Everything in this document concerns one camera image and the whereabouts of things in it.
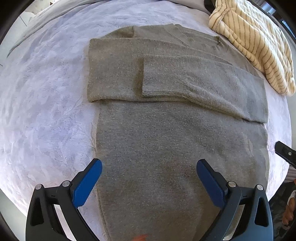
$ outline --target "blue gripper pad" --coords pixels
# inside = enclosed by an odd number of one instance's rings
[[[78,184],[77,188],[73,191],[72,203],[75,208],[81,207],[86,202],[88,196],[90,195],[94,185],[99,179],[102,173],[103,165],[102,162],[97,159],[89,171],[84,174],[81,182]]]
[[[196,164],[196,172],[205,189],[207,190],[207,193],[210,196],[213,204],[216,207],[223,209],[226,203],[225,193],[214,177],[215,171],[205,159],[202,159]]]

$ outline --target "beige fleece blanket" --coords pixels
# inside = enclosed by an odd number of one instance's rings
[[[280,28],[247,0],[217,0],[209,27],[224,35],[265,73],[280,94],[295,93],[291,49]]]

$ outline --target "cream striped blanket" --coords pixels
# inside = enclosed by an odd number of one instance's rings
[[[280,94],[295,93],[291,49],[280,28],[247,0],[217,0],[209,27],[224,35],[252,63],[265,73]]]

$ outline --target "plush bedspread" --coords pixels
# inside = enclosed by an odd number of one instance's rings
[[[8,56],[0,78],[0,189],[26,214],[36,184],[59,185],[95,157],[99,111],[86,96],[91,38],[124,26],[169,23],[216,36],[208,17],[169,1],[112,0],[75,7],[24,39]],[[291,127],[286,98],[267,81],[265,88],[271,198],[289,167],[274,153],[274,143],[291,145]],[[80,211],[105,240],[95,193]]]

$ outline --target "screw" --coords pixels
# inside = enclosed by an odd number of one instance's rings
[[[257,188],[258,188],[258,190],[260,190],[260,191],[262,191],[262,190],[263,190],[263,186],[262,186],[262,185],[260,185],[260,184],[258,184],[258,185],[257,185]]]
[[[62,186],[63,187],[68,187],[70,185],[70,182],[69,181],[64,181],[63,183],[62,183]]]
[[[41,184],[37,184],[37,185],[35,186],[35,189],[36,189],[36,190],[39,190],[40,188],[42,188],[42,185],[41,185]]]
[[[235,182],[233,182],[233,181],[230,181],[230,182],[228,182],[228,185],[230,187],[234,188],[234,187],[236,187],[237,184]]]

